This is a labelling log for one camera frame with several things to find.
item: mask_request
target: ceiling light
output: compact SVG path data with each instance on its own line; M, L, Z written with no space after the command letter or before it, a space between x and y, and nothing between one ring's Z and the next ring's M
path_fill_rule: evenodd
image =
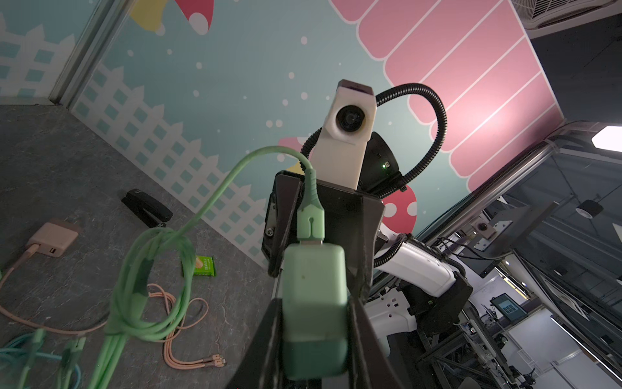
M556 267L555 269L553 269L553 271L560 277L563 277L566 275L566 273L568 273L568 270L564 269L561 266Z
M603 206L594 200L586 200L579 204L577 207L577 213L588 219L593 218L603 211Z
M622 152L622 127L607 126L592 138L599 149Z

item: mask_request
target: monitor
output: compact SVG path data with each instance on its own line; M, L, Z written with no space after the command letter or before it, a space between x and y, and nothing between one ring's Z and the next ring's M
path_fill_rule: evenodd
M527 316L525 311L516 301L512 300L507 293L495 297L490 301L503 316L510 322L516 322Z

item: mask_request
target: mural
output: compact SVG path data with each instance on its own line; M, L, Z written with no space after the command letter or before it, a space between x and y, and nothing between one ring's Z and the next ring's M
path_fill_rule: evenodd
M0 96L47 98L94 0L0 2Z
M508 0L141 0L73 109L190 209L233 165L271 144L300 149L342 78L376 93L434 88L448 112L443 150L384 221L417 233L561 122ZM374 130L402 172L425 154L435 118L418 96L379 108ZM285 155L245 169L204 218L253 260Z

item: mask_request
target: mushroom painting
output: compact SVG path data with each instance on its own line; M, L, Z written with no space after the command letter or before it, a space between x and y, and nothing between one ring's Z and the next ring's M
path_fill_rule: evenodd
M147 31L164 35L162 13L169 0L138 0L131 18ZM192 29L199 35L207 34L214 15L214 0L175 0Z
M383 199L383 223L391 230L400 233L411 233L417 222L417 197L407 186L406 191L397 192Z

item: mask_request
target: green snack package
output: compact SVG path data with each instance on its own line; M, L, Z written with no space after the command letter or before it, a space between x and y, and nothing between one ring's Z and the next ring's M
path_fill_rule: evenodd
M197 255L195 261L195 276L216 276L216 269L214 268L214 258L210 256Z

